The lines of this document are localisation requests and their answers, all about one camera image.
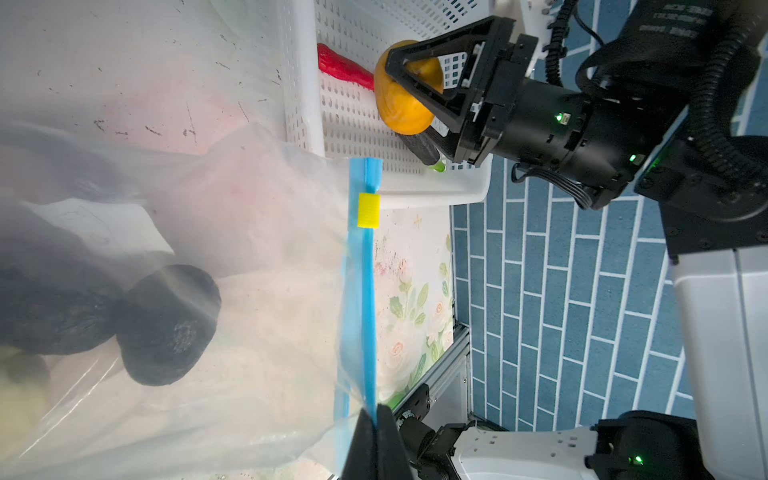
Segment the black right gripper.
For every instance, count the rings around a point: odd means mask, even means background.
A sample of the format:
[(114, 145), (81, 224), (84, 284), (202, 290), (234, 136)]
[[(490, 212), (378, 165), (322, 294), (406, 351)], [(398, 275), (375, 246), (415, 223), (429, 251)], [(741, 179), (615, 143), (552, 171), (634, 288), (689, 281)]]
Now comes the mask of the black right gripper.
[(385, 72), (448, 129), (430, 126), (428, 139), (451, 162), (481, 165), (494, 153), (516, 161), (513, 182), (540, 178), (599, 210), (666, 129), (658, 55), (639, 38), (614, 40), (582, 64), (573, 91), (526, 77), (535, 40), (512, 43), (515, 26), (490, 16), (395, 47)]

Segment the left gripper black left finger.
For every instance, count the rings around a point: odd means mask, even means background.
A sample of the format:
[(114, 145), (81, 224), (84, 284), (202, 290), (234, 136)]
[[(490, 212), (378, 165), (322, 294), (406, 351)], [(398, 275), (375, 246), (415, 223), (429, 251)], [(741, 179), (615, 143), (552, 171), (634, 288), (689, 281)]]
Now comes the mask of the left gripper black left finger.
[(358, 417), (340, 479), (377, 479), (377, 430), (368, 412)]

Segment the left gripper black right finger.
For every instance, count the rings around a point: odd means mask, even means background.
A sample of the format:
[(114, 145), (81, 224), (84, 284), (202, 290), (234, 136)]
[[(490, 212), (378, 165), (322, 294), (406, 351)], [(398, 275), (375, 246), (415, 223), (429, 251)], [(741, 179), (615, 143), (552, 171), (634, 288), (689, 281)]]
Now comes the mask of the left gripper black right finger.
[(413, 480), (412, 469), (392, 410), (383, 404), (376, 409), (374, 478)]

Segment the yellow toy fruit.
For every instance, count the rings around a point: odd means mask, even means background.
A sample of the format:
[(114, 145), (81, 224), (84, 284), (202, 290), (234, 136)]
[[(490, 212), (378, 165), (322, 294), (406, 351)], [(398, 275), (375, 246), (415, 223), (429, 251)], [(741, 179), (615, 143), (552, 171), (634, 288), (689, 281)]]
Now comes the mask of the yellow toy fruit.
[[(408, 136), (424, 132), (431, 125), (434, 114), (385, 72), (385, 64), (392, 49), (414, 43), (416, 40), (403, 40), (391, 45), (380, 56), (374, 71), (379, 116), (395, 133)], [(437, 58), (410, 62), (406, 67), (436, 91), (444, 91), (443, 70)]]

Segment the dark purple toy eggplant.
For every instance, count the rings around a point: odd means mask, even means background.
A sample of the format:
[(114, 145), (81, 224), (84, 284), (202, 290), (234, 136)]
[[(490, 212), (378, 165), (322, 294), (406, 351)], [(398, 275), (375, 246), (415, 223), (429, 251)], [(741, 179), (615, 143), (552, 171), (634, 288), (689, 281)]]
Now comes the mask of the dark purple toy eggplant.
[(444, 155), (424, 132), (418, 135), (397, 134), (397, 137), (424, 166), (439, 173), (445, 171)]

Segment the clear zip top bag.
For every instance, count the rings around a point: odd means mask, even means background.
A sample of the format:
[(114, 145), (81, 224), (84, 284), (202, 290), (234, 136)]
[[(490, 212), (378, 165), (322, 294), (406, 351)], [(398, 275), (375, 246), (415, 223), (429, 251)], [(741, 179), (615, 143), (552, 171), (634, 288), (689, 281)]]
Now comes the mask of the clear zip top bag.
[(1, 125), (1, 475), (313, 460), (374, 409), (378, 160), (258, 124), (205, 153)]

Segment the dark toy avocado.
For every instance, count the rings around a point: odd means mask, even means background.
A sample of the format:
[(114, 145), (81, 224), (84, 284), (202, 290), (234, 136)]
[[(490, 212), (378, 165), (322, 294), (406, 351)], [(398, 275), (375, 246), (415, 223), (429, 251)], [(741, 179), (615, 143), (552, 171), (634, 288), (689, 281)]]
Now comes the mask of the dark toy avocado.
[(221, 296), (214, 279), (192, 265), (168, 265), (138, 281), (113, 307), (125, 370), (145, 386), (189, 373), (216, 332)]

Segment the cream toy bun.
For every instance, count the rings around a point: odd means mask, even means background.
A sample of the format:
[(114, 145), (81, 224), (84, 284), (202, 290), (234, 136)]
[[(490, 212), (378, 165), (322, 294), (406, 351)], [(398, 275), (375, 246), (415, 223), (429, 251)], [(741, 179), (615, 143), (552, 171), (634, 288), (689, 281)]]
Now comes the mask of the cream toy bun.
[(16, 451), (50, 409), (50, 373), (41, 356), (1, 347), (1, 458)]

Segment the dark brown toy food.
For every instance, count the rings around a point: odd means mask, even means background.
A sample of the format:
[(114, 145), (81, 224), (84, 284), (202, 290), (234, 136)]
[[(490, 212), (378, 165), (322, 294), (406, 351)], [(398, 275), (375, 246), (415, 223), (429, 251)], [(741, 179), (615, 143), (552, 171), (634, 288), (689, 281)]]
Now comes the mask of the dark brown toy food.
[(89, 351), (116, 334), (119, 286), (82, 240), (24, 205), (1, 205), (1, 344), (40, 355)]

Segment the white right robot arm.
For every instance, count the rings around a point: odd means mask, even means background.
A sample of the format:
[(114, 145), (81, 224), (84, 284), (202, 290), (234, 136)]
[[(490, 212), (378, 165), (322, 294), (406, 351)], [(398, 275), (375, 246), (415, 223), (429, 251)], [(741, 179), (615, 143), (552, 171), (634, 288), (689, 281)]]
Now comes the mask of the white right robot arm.
[(543, 46), (490, 16), (391, 48), (383, 69), (448, 129), (455, 163), (495, 154), (583, 209), (627, 187), (655, 201), (673, 266), (696, 415), (632, 410), (560, 432), (407, 420), (423, 479), (763, 479), (767, 475), (767, 140), (730, 121), (759, 68), (763, 1), (640, 1), (618, 36), (560, 75), (573, 1)]

